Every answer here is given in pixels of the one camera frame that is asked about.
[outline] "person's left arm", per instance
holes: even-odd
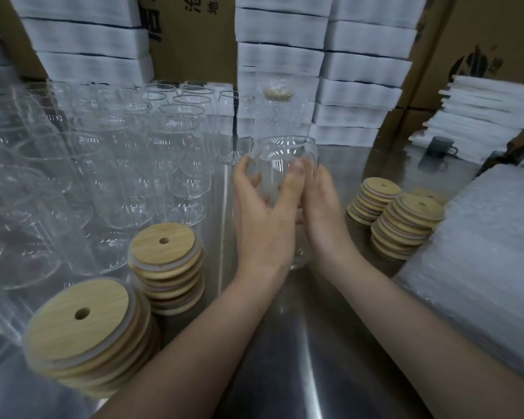
[[[293,163],[273,209],[246,176],[233,175],[238,239],[235,279],[206,310],[120,389],[94,419],[210,418],[293,261],[295,217],[304,186]]]

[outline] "metal table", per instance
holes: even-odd
[[[361,147],[320,146],[343,206],[362,180],[381,176],[405,191],[428,188],[452,198],[478,167],[447,157],[423,157],[407,147],[387,153]],[[206,293],[192,310],[160,320],[165,342],[174,338],[232,280],[236,241],[232,226],[232,168],[220,165],[209,211],[194,226],[206,249]],[[353,240],[377,268],[392,276],[403,262],[369,244],[370,231],[346,217]],[[311,267],[290,273],[247,348],[215,417],[290,419],[430,417],[411,384],[328,281]]]

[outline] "person's left hand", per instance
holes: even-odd
[[[244,156],[233,174],[238,269],[246,272],[241,276],[264,276],[281,284],[293,263],[295,218],[305,187],[305,168],[300,160],[290,164],[279,198],[270,208],[256,190],[258,182],[246,175],[248,161]]]

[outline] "bubble wrap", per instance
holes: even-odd
[[[524,168],[476,178],[394,280],[524,376]]]

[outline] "hand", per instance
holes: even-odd
[[[276,278],[281,285],[293,263],[295,218],[305,185],[305,168],[300,160],[289,165],[279,198],[274,208],[269,208],[256,190],[259,181],[253,182],[246,175],[248,161],[244,156],[233,174],[238,269],[257,276],[263,271],[262,275]]]
[[[305,161],[305,169],[312,164]],[[360,256],[345,224],[334,182],[328,169],[320,165],[317,177],[307,172],[302,197],[303,222],[318,267],[330,278],[342,260]]]

